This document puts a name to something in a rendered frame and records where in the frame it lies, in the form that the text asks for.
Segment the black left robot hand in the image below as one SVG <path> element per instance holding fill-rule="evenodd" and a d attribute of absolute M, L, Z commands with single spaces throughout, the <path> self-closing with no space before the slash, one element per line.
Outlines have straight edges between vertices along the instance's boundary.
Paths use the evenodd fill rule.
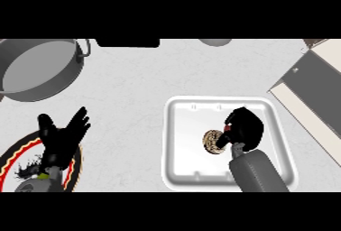
<path fill-rule="evenodd" d="M 39 137 L 46 147 L 40 170 L 46 171 L 51 167 L 66 170 L 91 128 L 88 109 L 85 107 L 79 109 L 70 124 L 63 129 L 57 127 L 48 114 L 37 117 L 37 122 Z"/>

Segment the white plastic tray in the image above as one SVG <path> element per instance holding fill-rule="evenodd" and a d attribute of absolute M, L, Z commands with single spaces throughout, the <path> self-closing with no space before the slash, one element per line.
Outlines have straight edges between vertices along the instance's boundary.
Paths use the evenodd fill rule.
<path fill-rule="evenodd" d="M 299 173 L 287 143 L 277 108 L 263 97 L 172 97 L 164 107 L 161 176 L 176 191 L 238 192 L 229 170 L 231 151 L 212 154 L 203 138 L 210 130 L 225 128 L 237 108 L 247 107 L 265 123 L 257 148 L 266 153 L 290 190 L 299 186 Z"/>

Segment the round black red-rimmed plate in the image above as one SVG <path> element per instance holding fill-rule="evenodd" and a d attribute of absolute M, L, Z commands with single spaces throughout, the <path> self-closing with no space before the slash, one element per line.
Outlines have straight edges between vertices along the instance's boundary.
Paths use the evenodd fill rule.
<path fill-rule="evenodd" d="M 20 167 L 26 167 L 29 163 L 36 162 L 43 151 L 45 146 L 39 138 L 39 132 L 24 136 L 8 148 L 8 151 L 0 156 L 0 192 L 12 192 L 17 189 L 23 183 L 17 175 Z M 76 157 L 63 172 L 63 186 L 67 192 L 76 190 L 82 171 L 83 149 L 77 148 Z"/>

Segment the brown round cookie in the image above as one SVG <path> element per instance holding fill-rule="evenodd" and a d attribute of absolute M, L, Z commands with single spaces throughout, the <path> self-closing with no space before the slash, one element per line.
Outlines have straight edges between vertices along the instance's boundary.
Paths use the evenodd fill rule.
<path fill-rule="evenodd" d="M 225 152 L 225 148 L 219 148 L 216 145 L 222 134 L 223 134 L 223 132 L 219 130 L 210 130 L 204 134 L 203 145 L 204 145 L 207 152 L 212 154 L 222 154 Z"/>

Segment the large grey metal pot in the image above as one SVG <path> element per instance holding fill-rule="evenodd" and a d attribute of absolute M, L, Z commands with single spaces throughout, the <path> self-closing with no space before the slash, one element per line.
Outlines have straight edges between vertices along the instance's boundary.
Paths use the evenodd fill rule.
<path fill-rule="evenodd" d="M 0 94 L 35 102 L 60 94 L 76 81 L 91 55 L 77 39 L 0 39 Z"/>

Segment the grey tiered shelf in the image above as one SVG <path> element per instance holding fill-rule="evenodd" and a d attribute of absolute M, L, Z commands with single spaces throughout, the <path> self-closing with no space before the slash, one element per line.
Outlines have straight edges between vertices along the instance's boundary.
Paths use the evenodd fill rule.
<path fill-rule="evenodd" d="M 308 49 L 269 92 L 341 167 L 341 39 Z"/>

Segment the grey round object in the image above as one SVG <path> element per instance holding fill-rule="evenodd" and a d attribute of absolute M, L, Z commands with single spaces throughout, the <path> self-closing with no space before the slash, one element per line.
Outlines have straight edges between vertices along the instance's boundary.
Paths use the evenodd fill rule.
<path fill-rule="evenodd" d="M 213 47 L 226 46 L 232 42 L 231 39 L 201 39 L 200 41 Z"/>

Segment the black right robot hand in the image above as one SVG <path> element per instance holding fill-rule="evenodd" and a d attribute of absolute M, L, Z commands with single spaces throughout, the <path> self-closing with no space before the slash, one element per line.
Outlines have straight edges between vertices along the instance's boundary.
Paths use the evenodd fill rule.
<path fill-rule="evenodd" d="M 225 132 L 218 140 L 218 147 L 229 143 L 244 143 L 243 151 L 253 150 L 263 139 L 265 123 L 259 116 L 246 107 L 232 111 L 225 120 Z"/>

